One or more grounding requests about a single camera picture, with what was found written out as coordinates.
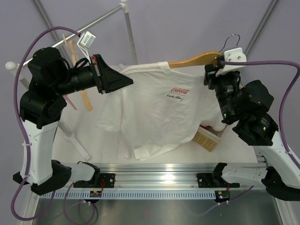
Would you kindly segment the wooden hanger with metal hook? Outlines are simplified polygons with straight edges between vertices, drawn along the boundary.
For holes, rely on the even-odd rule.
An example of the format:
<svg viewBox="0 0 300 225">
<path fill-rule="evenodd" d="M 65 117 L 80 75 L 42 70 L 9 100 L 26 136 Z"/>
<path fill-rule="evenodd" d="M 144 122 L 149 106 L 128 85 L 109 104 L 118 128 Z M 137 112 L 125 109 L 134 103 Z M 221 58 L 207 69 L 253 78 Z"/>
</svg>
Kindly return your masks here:
<svg viewBox="0 0 300 225">
<path fill-rule="evenodd" d="M 216 64 L 216 58 L 221 56 L 222 51 L 225 49 L 227 41 L 229 38 L 233 36 L 238 36 L 238 41 L 236 43 L 236 46 L 238 46 L 240 42 L 240 35 L 238 33 L 231 34 L 226 40 L 219 51 L 208 51 L 208 52 L 203 52 L 199 55 L 196 55 L 192 58 L 185 59 L 185 60 L 180 60 L 180 61 L 173 61 L 173 62 L 168 62 L 168 65 L 170 68 L 184 68 L 184 67 L 194 67 L 194 66 L 203 66 L 203 65 L 208 65 L 208 64 Z"/>
</svg>

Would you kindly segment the white printed t shirt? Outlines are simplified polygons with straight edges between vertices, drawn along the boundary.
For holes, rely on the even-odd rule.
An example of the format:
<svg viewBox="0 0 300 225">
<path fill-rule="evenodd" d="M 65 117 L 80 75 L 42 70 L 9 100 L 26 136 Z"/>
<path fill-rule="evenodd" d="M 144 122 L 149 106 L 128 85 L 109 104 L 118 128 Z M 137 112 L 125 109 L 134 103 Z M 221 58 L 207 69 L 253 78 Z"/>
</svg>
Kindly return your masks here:
<svg viewBox="0 0 300 225">
<path fill-rule="evenodd" d="M 122 70 L 133 84 L 108 94 L 96 126 L 120 135 L 119 157 L 144 161 L 190 142 L 200 126 L 222 131 L 215 92 L 204 86 L 204 66 L 172 69 L 168 62 Z"/>
</svg>

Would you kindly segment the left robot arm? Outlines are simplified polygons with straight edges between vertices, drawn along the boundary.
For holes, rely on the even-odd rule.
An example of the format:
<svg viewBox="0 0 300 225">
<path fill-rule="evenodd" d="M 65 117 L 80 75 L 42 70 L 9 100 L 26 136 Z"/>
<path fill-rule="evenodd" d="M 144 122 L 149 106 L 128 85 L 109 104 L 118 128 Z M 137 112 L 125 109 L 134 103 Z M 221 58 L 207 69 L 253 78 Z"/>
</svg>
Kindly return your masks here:
<svg viewBox="0 0 300 225">
<path fill-rule="evenodd" d="M 100 54 L 80 59 L 70 67 L 53 47 L 36 51 L 28 68 L 32 79 L 20 99 L 19 110 L 26 131 L 25 164 L 13 180 L 30 184 L 37 195 L 69 182 L 75 188 L 100 187 L 102 176 L 97 166 L 88 162 L 66 166 L 52 158 L 54 138 L 67 105 L 64 96 L 92 87 L 101 94 L 110 93 L 133 84 L 133 80 L 109 67 Z"/>
</svg>

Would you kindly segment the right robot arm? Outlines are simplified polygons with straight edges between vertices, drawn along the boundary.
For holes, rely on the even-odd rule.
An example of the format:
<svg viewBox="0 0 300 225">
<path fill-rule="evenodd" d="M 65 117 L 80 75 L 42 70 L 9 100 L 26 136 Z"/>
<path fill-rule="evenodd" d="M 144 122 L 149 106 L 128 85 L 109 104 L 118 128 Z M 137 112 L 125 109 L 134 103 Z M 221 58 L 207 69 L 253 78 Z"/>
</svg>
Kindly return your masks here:
<svg viewBox="0 0 300 225">
<path fill-rule="evenodd" d="M 265 168 L 234 167 L 218 163 L 211 178 L 217 187 L 264 186 L 273 197 L 283 201 L 300 200 L 300 160 L 286 150 L 277 123 L 268 114 L 273 96 L 259 80 L 240 87 L 240 72 L 217 75 L 218 69 L 205 66 L 204 82 L 214 90 L 223 116 L 238 137 L 262 154 L 270 164 Z"/>
</svg>

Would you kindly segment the pink hanger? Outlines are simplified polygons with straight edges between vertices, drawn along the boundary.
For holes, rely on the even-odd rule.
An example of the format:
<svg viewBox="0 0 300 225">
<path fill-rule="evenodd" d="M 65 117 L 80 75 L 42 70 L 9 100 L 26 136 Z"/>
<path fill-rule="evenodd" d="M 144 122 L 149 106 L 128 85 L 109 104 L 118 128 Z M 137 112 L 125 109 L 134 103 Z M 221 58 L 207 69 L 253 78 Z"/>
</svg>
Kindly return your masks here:
<svg viewBox="0 0 300 225">
<path fill-rule="evenodd" d="M 64 97 L 64 99 L 66 100 L 66 102 L 67 102 L 68 104 L 70 104 L 70 106 L 71 106 L 74 110 L 77 110 L 77 107 L 74 105 L 74 103 L 71 101 L 71 99 L 70 99 L 67 95 L 64 95 L 63 97 Z"/>
</svg>

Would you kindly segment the light wooden hanger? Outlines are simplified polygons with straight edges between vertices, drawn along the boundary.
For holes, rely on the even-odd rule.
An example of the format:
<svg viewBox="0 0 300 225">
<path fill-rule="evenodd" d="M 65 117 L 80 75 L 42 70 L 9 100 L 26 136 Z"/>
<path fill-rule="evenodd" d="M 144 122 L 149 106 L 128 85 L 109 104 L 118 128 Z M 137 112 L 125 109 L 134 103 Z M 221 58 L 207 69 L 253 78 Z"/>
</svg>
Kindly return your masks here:
<svg viewBox="0 0 300 225">
<path fill-rule="evenodd" d="M 80 75 L 83 75 L 83 72 L 84 72 L 83 66 L 85 66 L 88 63 L 87 59 L 81 59 L 81 60 L 79 59 L 79 54 L 77 52 L 77 45 L 74 40 L 67 42 L 65 34 L 63 34 L 63 41 L 64 41 L 64 44 L 66 45 L 67 49 L 71 53 L 71 60 L 72 60 L 73 66 L 74 66 L 74 72 L 78 73 L 78 77 Z M 84 104 L 86 111 L 92 111 L 93 106 L 90 102 L 90 99 L 88 97 L 86 90 L 81 89 L 81 90 L 79 90 L 79 92 L 81 94 L 82 102 Z"/>
</svg>

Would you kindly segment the pink cloth in basket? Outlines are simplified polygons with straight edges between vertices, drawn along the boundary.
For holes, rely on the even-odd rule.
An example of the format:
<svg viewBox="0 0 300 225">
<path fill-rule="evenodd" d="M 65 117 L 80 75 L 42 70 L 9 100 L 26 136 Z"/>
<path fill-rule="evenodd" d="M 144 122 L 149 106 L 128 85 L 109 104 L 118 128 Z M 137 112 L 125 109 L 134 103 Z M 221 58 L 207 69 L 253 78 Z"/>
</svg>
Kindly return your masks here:
<svg viewBox="0 0 300 225">
<path fill-rule="evenodd" d="M 202 126 L 202 125 L 201 125 L 201 127 L 204 128 L 204 129 L 206 129 L 206 130 L 209 130 L 209 129 L 212 128 L 211 126 Z"/>
</svg>

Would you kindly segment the wicker basket with liner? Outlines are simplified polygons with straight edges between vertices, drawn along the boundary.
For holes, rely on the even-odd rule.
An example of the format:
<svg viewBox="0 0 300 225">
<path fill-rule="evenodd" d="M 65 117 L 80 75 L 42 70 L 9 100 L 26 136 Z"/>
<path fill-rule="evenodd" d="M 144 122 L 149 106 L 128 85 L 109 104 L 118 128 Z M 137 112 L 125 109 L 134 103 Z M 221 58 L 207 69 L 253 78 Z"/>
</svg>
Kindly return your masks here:
<svg viewBox="0 0 300 225">
<path fill-rule="evenodd" d="M 202 146 L 208 152 L 212 152 L 214 148 L 222 142 L 228 129 L 228 125 L 226 125 L 225 128 L 221 131 L 216 131 L 213 128 L 206 130 L 199 126 L 192 141 Z"/>
</svg>

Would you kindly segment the clothes rack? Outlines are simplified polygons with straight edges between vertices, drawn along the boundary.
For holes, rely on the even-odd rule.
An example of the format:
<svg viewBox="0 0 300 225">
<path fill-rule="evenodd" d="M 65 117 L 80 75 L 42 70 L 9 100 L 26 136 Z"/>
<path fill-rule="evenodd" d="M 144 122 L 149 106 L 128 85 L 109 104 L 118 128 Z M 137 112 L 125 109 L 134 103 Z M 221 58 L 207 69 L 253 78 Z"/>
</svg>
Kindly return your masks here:
<svg viewBox="0 0 300 225">
<path fill-rule="evenodd" d="M 33 0 L 32 3 L 33 3 L 33 6 L 36 8 L 37 12 L 39 13 L 42 21 L 45 23 L 46 27 L 47 28 L 52 27 L 53 23 L 50 20 L 50 17 L 48 15 L 47 11 L 45 10 L 45 7 L 42 4 L 42 1 Z M 95 19 L 94 21 L 92 21 L 92 22 L 88 23 L 87 25 L 83 26 L 82 28 L 79 29 L 79 31 L 80 32 L 85 32 L 88 29 L 90 29 L 93 26 L 99 24 L 100 22 L 104 21 L 105 19 L 109 18 L 110 16 L 116 14 L 117 12 L 119 12 L 121 10 L 124 13 L 124 17 L 125 17 L 125 21 L 126 21 L 127 32 L 128 32 L 128 37 L 129 37 L 133 62 L 135 64 L 137 64 L 138 60 L 137 60 L 137 55 L 136 55 L 136 50 L 135 50 L 135 43 L 134 43 L 132 27 L 131 27 L 131 22 L 130 22 L 130 17 L 129 17 L 128 2 L 126 0 L 121 0 L 120 4 L 118 4 L 115 8 L 111 9 L 110 11 L 105 13 L 104 15 L 100 16 L 99 18 Z M 60 47 L 62 45 L 65 45 L 70 51 L 75 49 L 75 41 L 73 40 L 74 38 L 73 38 L 72 35 L 70 35 L 67 38 L 63 38 L 62 41 L 59 41 L 57 32 L 54 32 L 51 36 L 52 36 L 52 39 L 56 42 L 56 44 L 54 45 L 55 47 Z M 86 90 L 80 91 L 80 94 L 81 94 L 82 102 L 84 104 L 84 107 L 85 107 L 86 111 L 92 111 L 93 106 L 90 102 L 87 91 Z M 82 158 L 85 159 L 85 160 L 90 160 L 91 156 L 89 155 L 89 153 L 84 149 L 84 147 L 77 140 L 76 133 L 73 132 L 73 131 L 69 131 L 69 129 L 66 127 L 66 125 L 62 121 L 59 121 L 58 125 L 59 125 L 59 128 L 62 130 L 62 132 L 64 132 L 65 139 L 73 144 L 73 146 L 76 148 L 76 150 L 82 156 Z"/>
</svg>

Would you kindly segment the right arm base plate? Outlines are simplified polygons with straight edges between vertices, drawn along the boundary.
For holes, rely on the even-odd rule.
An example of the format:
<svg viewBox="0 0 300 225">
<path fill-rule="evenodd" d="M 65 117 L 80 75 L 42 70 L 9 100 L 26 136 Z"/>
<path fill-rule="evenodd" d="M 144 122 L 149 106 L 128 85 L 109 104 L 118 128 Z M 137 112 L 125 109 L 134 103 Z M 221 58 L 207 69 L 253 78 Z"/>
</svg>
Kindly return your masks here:
<svg viewBox="0 0 300 225">
<path fill-rule="evenodd" d="M 199 188 L 239 188 L 239 183 L 228 183 L 221 180 L 214 180 L 211 172 L 198 173 L 196 175 Z"/>
</svg>

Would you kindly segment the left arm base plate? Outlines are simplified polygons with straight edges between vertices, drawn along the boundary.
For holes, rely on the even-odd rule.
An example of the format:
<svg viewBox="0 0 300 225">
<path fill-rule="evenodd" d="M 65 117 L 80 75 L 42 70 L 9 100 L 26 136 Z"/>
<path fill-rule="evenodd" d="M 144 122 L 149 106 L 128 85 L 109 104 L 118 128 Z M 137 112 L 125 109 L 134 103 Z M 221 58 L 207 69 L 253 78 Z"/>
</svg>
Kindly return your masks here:
<svg viewBox="0 0 300 225">
<path fill-rule="evenodd" d="M 74 188 L 114 188 L 116 174 L 100 172 L 92 177 L 89 181 L 77 181 L 74 183 Z"/>
</svg>

